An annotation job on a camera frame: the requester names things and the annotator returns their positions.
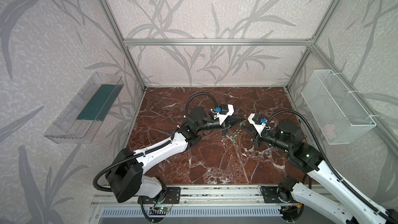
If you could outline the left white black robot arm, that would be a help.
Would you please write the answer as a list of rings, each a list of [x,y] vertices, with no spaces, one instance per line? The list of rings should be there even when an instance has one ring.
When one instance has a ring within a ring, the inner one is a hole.
[[[206,112],[202,107],[189,108],[198,96],[208,96],[214,107]],[[202,131],[220,130],[222,135],[244,121],[242,116],[234,114],[231,104],[218,105],[217,100],[208,92],[199,92],[189,97],[184,108],[185,121],[177,127],[170,137],[149,147],[130,151],[121,150],[111,165],[102,169],[93,179],[96,190],[111,192],[117,202],[123,203],[132,197],[144,198],[161,203],[168,196],[168,188],[158,177],[145,174],[160,162],[194,147],[201,139]]]

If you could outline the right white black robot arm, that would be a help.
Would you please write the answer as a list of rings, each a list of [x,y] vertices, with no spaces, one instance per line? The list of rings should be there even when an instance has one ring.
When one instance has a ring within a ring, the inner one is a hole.
[[[281,120],[274,131],[261,114],[250,114],[243,126],[257,146],[266,143],[286,152],[287,159],[305,175],[317,181],[337,200],[326,198],[304,183],[286,177],[277,194],[283,201],[302,203],[336,224],[396,224],[398,213],[375,203],[331,165],[324,151],[302,141],[302,130],[290,119]]]

